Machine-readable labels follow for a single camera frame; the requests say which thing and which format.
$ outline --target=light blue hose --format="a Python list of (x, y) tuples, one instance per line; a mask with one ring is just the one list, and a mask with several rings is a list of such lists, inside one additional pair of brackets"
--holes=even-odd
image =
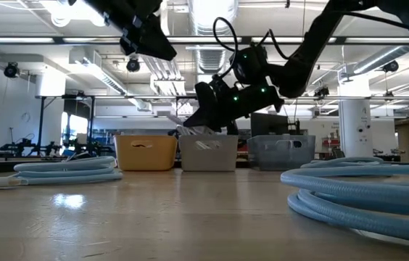
[(15, 166), (19, 173), (14, 178), (24, 179), (28, 185), (56, 183), (86, 183), (121, 179), (114, 169), (114, 157), (77, 159), (58, 163), (27, 163)]
[(379, 158), (357, 157), (303, 165), (300, 169), (282, 173), (281, 181), (301, 188), (288, 198), (289, 206), (301, 215), (409, 240), (409, 183), (352, 183), (326, 179), (395, 174), (409, 175), (409, 165), (385, 165)]

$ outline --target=table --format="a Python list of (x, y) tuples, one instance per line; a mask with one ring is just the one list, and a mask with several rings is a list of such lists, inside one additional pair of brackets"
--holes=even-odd
[(292, 212), (280, 173), (126, 173), (0, 191), (0, 260), (409, 260)]

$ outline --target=computer monitor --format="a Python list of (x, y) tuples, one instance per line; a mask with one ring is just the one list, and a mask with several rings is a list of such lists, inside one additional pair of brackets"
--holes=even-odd
[(251, 136), (282, 135), (289, 133), (289, 118), (262, 113), (251, 114)]

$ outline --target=clear plastic bin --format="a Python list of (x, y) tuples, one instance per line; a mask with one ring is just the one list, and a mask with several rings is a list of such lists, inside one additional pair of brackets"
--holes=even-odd
[(256, 136), (248, 140), (248, 160), (258, 170), (291, 170), (314, 160), (315, 136)]
[(183, 171), (235, 171), (238, 136), (184, 135), (178, 142)]
[(174, 166), (177, 139), (172, 136), (115, 136), (120, 170), (162, 171)]

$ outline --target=gray plastic bin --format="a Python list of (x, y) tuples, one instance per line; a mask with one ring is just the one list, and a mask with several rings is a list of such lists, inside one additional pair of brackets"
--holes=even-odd
[(258, 170), (291, 170), (314, 160), (315, 136), (256, 136), (248, 140), (248, 160)]
[(183, 171), (235, 171), (238, 136), (185, 135), (178, 143)]

